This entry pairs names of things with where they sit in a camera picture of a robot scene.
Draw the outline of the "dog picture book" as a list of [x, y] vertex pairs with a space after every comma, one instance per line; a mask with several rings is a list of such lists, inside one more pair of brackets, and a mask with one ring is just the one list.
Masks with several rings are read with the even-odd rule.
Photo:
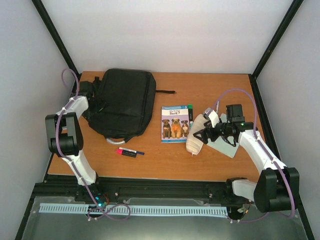
[[190, 132], [188, 105], [161, 107], [161, 142], [185, 143]]

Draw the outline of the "black student bag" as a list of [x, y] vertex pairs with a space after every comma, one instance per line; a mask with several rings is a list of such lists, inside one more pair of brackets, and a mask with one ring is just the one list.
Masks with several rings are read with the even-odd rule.
[[106, 141], [121, 145], [141, 136], [149, 125], [159, 93], [149, 71], [111, 68], [102, 78], [100, 94], [105, 107], [100, 112], [82, 114], [88, 125]]

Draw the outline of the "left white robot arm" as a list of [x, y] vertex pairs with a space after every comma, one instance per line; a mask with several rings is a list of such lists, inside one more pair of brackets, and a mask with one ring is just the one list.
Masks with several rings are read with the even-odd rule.
[[76, 80], [75, 95], [55, 114], [45, 117], [47, 145], [51, 153], [62, 158], [77, 178], [80, 186], [87, 186], [86, 195], [92, 201], [103, 198], [104, 188], [99, 176], [90, 166], [84, 153], [84, 137], [79, 118], [89, 108], [87, 97], [79, 95], [80, 83]]

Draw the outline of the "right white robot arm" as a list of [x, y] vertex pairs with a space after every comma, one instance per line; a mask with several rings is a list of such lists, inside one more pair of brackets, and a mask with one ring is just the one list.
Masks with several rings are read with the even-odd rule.
[[211, 108], [199, 114], [187, 137], [186, 149], [197, 155], [203, 145], [214, 143], [219, 138], [233, 147], [241, 146], [259, 173], [257, 182], [241, 177], [228, 179], [228, 195], [254, 202], [262, 213], [295, 212], [299, 172], [294, 167], [287, 167], [271, 151], [261, 138], [256, 123], [246, 121], [241, 104], [226, 106], [226, 121], [222, 121]]

